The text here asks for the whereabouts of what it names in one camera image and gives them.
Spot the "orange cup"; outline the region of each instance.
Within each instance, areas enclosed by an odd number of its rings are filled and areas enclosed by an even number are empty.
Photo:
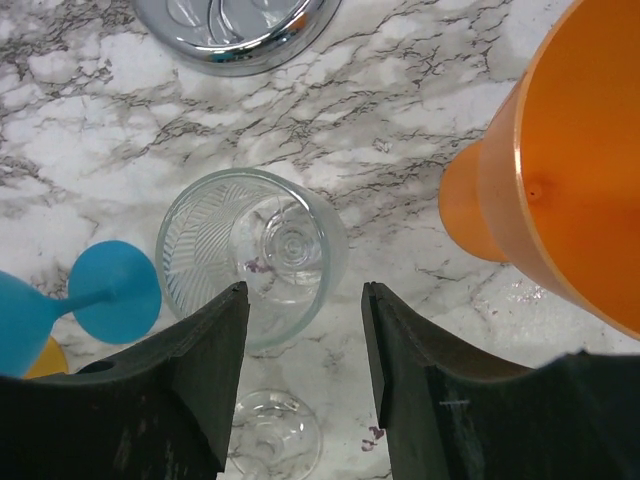
[[[578,0],[440,184],[480,258],[640,338],[640,1]]]

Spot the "glass stem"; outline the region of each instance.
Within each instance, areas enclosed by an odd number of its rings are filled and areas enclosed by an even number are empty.
[[[59,317],[75,310],[90,307],[96,303],[113,300],[113,292],[110,289],[99,290],[93,293],[69,297],[56,301],[56,313]]]

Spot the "glass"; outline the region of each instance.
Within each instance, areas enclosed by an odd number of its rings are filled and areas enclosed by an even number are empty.
[[[347,234],[322,197],[254,169],[224,170],[188,187],[167,213],[156,248],[160,284],[178,318],[246,282],[246,348],[282,343],[305,328],[347,265]],[[231,459],[246,478],[297,480],[320,455],[311,410],[283,392],[236,406]]]
[[[342,278],[347,255],[344,226],[322,197],[267,172],[230,169],[175,200],[160,228],[156,264],[178,318],[245,281],[246,348],[259,351],[309,324]]]
[[[0,374],[27,374],[45,349],[53,324],[69,312],[89,335],[122,344],[143,337],[162,305],[153,264],[124,242],[102,242],[85,250],[71,269],[68,288],[68,298],[49,298],[0,272]]]

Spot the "purple stain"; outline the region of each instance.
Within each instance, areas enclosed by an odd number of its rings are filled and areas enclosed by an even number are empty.
[[[248,262],[245,262],[244,266],[248,268],[251,273],[266,273],[273,270],[273,267],[270,265],[260,265],[258,260],[260,260],[258,257],[253,260],[249,260]]]
[[[362,439],[362,451],[363,452],[370,452],[373,450],[373,447],[375,447],[377,445],[377,443],[372,442],[371,440],[366,440],[366,439]]]
[[[384,430],[381,430],[376,426],[369,427],[369,431],[373,433],[373,438],[375,438],[376,440],[380,440],[382,437],[384,437]]]

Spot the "white marble surface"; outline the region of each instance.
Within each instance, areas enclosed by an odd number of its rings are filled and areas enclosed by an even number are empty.
[[[0,269],[64,295],[76,256],[105,239],[152,254],[170,202],[197,178],[260,166],[328,198],[349,228],[339,294],[296,339],[247,357],[240,393],[289,390],[317,413],[311,480],[391,478],[375,425],[359,300],[387,283],[495,354],[539,365],[640,344],[460,251],[436,196],[569,0],[345,0],[304,54],[216,79],[171,60],[126,0],[0,3]],[[163,312],[156,329],[174,320]],[[71,318],[74,368],[115,351]],[[231,467],[225,479],[238,478]]]

